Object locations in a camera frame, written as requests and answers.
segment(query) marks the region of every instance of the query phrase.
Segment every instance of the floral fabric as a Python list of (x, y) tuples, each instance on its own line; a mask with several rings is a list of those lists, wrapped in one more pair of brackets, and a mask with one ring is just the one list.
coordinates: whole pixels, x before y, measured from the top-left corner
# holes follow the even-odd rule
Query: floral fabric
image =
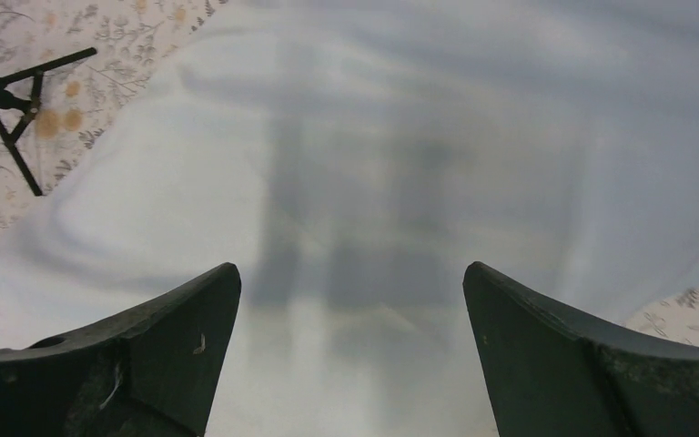
[(626, 321), (625, 326), (699, 347), (699, 287), (651, 303)]
[[(227, 0), (0, 0), (0, 76), (90, 46), (98, 54), (46, 74), (43, 107), (20, 149), (45, 192), (78, 163), (117, 111), (144, 89), (159, 60)], [(27, 98), (31, 80), (10, 87)], [(18, 111), (1, 111), (12, 129)], [(35, 198), (0, 138), (0, 234)]]

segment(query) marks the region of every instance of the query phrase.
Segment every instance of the tripod leg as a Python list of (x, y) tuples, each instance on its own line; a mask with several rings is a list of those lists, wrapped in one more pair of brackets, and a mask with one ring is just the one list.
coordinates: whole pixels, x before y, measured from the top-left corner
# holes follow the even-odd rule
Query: tripod leg
[(15, 126), (15, 129), (9, 136), (9, 139), (11, 139), (13, 143), (16, 143), (17, 140), (20, 139), (20, 136), (23, 135), (28, 125), (34, 121), (36, 115), (38, 115), (38, 110), (41, 107), (41, 86), (43, 79), (44, 73), (38, 72), (35, 74), (34, 85), (31, 89), (30, 106), (25, 110), (25, 113), (20, 118), (20, 122), (17, 123), (17, 126)]
[(9, 76), (4, 76), (0, 78), (0, 82), (2, 84), (9, 85), (11, 83), (23, 80), (23, 79), (28, 79), (29, 77), (35, 76), (37, 72), (47, 72), (49, 70), (54, 70), (55, 68), (59, 68), (60, 66), (66, 66), (68, 64), (73, 64), (76, 61), (80, 61), (84, 58), (90, 57), (94, 54), (97, 53), (97, 50), (95, 50), (93, 47), (90, 47), (86, 50), (81, 50), (76, 53), (72, 53), (71, 55), (68, 56), (63, 56), (58, 59), (55, 59), (53, 61), (46, 62), (44, 64), (41, 64), (39, 66), (33, 66), (31, 68), (28, 68), (23, 71), (18, 71), (17, 73), (13, 73)]
[(44, 196), (44, 193), (41, 191), (41, 188), (38, 186), (38, 183), (36, 183), (33, 173), (31, 173), (31, 169), (28, 168), (28, 165), (25, 163), (25, 160), (23, 159), (23, 156), (20, 154), (20, 151), (17, 150), (17, 145), (13, 140), (12, 135), (10, 135), (9, 132), (6, 131), (6, 127), (4, 126), (4, 123), (1, 122), (1, 119), (0, 136), (1, 139), (4, 141), (6, 149), (9, 150), (9, 154), (12, 155), (12, 159), (15, 160), (17, 167), (20, 168), (20, 173), (23, 174), (25, 182), (28, 183), (28, 186), (31, 188), (31, 191), (33, 191), (34, 196)]
[(20, 112), (25, 113), (30, 107), (31, 102), (29, 100), (17, 98), (9, 91), (0, 89), (0, 109), (18, 109)]

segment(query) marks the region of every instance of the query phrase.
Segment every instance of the white fabric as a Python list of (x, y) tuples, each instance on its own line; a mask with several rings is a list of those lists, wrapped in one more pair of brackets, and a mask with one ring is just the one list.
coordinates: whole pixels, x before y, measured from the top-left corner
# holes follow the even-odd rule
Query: white fabric
[(229, 5), (0, 238), (0, 347), (232, 261), (208, 435), (486, 435), (476, 259), (610, 320), (699, 284), (699, 2)]

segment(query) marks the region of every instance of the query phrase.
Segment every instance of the white thread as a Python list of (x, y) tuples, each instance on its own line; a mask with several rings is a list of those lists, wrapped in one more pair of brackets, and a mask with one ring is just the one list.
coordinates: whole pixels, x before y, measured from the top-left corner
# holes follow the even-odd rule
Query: white thread
[(121, 373), (119, 372), (119, 363), (117, 363), (116, 367), (114, 368), (114, 390), (111, 391), (111, 394), (108, 395), (106, 400), (100, 404), (100, 406), (98, 407), (99, 410), (103, 410), (104, 408), (106, 408), (106, 405), (108, 405), (108, 403), (111, 401), (111, 399), (114, 398), (114, 393), (116, 393), (117, 390), (119, 390), (119, 385), (122, 383), (121, 379), (122, 379), (122, 376), (121, 376)]
[(199, 347), (194, 349), (195, 355), (199, 355), (200, 353), (205, 351), (205, 334), (200, 333), (199, 335)]

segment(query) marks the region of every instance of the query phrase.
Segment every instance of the yellow flower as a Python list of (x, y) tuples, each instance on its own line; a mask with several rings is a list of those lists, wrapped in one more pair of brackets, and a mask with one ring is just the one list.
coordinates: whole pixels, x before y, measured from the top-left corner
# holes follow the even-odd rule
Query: yellow flower
[(139, 14), (141, 14), (141, 15), (145, 14), (147, 7), (148, 7), (148, 4), (146, 3), (146, 0), (135, 0), (135, 10)]
[(173, 19), (182, 25), (186, 21), (186, 9), (183, 6), (179, 6), (176, 12), (173, 13)]
[(45, 109), (38, 113), (35, 119), (36, 136), (42, 139), (54, 138), (59, 130), (60, 117), (52, 109)]
[(173, 52), (175, 52), (177, 49), (178, 49), (178, 46), (176, 46), (175, 44), (171, 44), (170, 47), (168, 47), (167, 50), (165, 50), (165, 54), (162, 55), (162, 57), (164, 58), (164, 57), (168, 57), (168, 56), (172, 55)]
[(63, 127), (66, 128), (66, 130), (78, 130), (80, 127), (82, 127), (82, 120), (84, 117), (82, 116), (81, 111), (78, 109), (70, 109), (68, 112), (66, 112), (66, 116), (63, 117)]
[(52, 28), (55, 23), (57, 22), (57, 15), (55, 15), (54, 12), (50, 12), (46, 14), (46, 17), (44, 18), (44, 23), (46, 24), (47, 28)]
[(79, 81), (75, 80), (73, 82), (68, 82), (68, 85), (66, 85), (66, 96), (68, 97), (74, 97), (77, 94), (79, 94), (79, 89), (81, 89), (82, 84), (79, 83)]
[(39, 59), (41, 59), (42, 61), (46, 61), (46, 60), (49, 60), (54, 55), (55, 55), (55, 52), (53, 50), (50, 50), (47, 48), (47, 50), (45, 50), (44, 53), (41, 54)]

